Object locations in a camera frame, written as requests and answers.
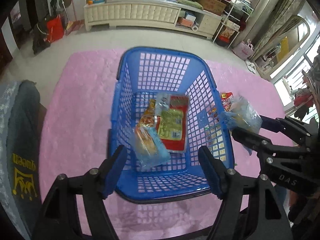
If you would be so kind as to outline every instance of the blue gripper pad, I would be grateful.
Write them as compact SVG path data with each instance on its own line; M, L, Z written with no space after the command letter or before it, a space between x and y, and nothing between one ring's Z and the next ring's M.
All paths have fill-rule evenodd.
M127 160L128 151L123 145L118 146L111 158L103 161L99 167L101 177L104 179L103 198L107 198L116 188L122 169Z
M221 160L215 159L212 156L207 146L201 146L199 148L198 158L211 192L219 199L223 199L228 191L228 182L226 179L227 168Z

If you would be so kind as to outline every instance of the paper roll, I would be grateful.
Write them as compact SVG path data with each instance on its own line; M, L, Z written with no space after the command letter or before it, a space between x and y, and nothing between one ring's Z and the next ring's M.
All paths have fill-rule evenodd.
M199 28L197 25L193 24L193 26L191 27L191 29L196 32Z

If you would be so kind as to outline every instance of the pink surface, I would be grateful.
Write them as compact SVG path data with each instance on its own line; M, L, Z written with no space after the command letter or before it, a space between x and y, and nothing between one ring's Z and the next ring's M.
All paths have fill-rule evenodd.
M115 49L75 53L67 62L42 131L39 157L42 200L58 174L83 175L105 159L116 72L123 52ZM220 92L243 95L261 115L284 117L281 100L271 83L231 66L207 63ZM282 134L265 130L260 134L274 144L292 145ZM249 156L241 144L232 141L232 145L236 170L257 177L260 166L256 153ZM77 202L83 233L90 235L80 196ZM179 236L211 226L221 202L209 194L173 203L137 205L113 193L104 203L120 240L143 240Z

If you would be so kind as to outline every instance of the dark door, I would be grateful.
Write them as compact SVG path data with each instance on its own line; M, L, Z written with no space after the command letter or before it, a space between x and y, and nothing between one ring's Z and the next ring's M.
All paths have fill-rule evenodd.
M31 28L38 23L38 15L37 15L37 10L36 10L36 2L35 0L26 0L27 3L27 11L29 15L29 21L31 24Z
M0 74L4 67L12 60L11 53L5 43L2 31L0 29Z

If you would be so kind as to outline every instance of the blue plastic basket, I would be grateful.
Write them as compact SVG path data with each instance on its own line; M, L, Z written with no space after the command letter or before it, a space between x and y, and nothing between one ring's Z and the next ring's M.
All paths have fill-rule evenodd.
M224 111L208 65L196 55L176 50L137 47L121 59L112 105L109 150L119 145L128 149L128 158L116 192L134 203L159 203L190 198L210 192L198 161L198 149L207 145L215 158L234 168L231 139L217 114ZM190 98L187 150L171 153L167 164L141 171L129 144L132 131L149 100L166 91Z

